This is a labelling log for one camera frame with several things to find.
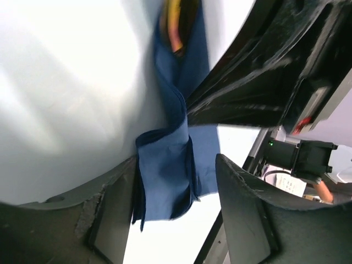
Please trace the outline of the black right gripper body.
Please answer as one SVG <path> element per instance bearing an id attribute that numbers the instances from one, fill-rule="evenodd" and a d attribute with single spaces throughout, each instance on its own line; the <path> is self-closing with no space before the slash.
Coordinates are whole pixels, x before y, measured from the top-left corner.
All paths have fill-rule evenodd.
<path id="1" fill-rule="evenodd" d="M 283 127 L 298 135 L 326 120 L 350 91 L 343 84 L 351 70 L 351 1 L 329 3 L 317 19 L 323 25 L 300 74 L 297 93 Z"/>

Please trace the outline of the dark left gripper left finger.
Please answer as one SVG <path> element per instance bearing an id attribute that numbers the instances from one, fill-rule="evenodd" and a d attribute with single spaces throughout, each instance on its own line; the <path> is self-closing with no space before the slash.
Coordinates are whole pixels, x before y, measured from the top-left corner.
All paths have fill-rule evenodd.
<path id="1" fill-rule="evenodd" d="M 1 263 L 122 263 L 136 158 L 43 203 L 1 204 Z"/>

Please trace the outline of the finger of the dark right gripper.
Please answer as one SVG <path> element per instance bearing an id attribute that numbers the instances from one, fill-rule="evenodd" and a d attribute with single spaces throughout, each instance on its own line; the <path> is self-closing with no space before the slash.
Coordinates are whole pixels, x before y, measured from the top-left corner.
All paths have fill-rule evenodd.
<path id="1" fill-rule="evenodd" d="M 312 67 L 329 14 L 329 1 L 256 1 L 225 54 L 188 98 L 189 124 L 282 124 Z"/>

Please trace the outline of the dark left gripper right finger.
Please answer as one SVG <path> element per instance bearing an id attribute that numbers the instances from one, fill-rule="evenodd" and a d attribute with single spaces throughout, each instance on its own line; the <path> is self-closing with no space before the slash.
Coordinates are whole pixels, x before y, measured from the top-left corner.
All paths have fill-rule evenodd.
<path id="1" fill-rule="evenodd" d="M 289 194 L 216 157 L 231 263 L 351 263 L 351 203 Z"/>

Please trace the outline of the iridescent spoon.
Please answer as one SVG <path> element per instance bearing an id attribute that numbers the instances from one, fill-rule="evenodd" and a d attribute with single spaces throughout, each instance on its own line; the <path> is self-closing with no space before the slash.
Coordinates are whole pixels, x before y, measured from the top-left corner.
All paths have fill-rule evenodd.
<path id="1" fill-rule="evenodd" d="M 163 1 L 159 29 L 162 40 L 177 57 L 184 55 L 200 1 Z"/>

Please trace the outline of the blue paper napkin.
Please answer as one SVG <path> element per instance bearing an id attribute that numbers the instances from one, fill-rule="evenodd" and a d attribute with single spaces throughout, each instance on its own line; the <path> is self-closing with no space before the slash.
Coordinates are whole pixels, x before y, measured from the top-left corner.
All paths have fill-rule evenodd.
<path id="1" fill-rule="evenodd" d="M 162 40 L 161 10 L 153 33 L 152 66 L 167 124 L 135 142 L 138 181 L 132 220 L 141 224 L 177 219 L 200 197 L 217 192 L 217 127 L 190 126 L 186 107 L 186 99 L 210 72 L 202 2 L 181 57 Z"/>

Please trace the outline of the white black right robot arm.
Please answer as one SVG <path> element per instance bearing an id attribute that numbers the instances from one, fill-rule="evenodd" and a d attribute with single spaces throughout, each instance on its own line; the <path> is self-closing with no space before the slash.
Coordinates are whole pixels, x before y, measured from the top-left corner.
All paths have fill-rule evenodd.
<path id="1" fill-rule="evenodd" d="M 282 127 L 260 157 L 308 182 L 351 177 L 351 1 L 254 1 L 187 100 L 192 125 Z"/>

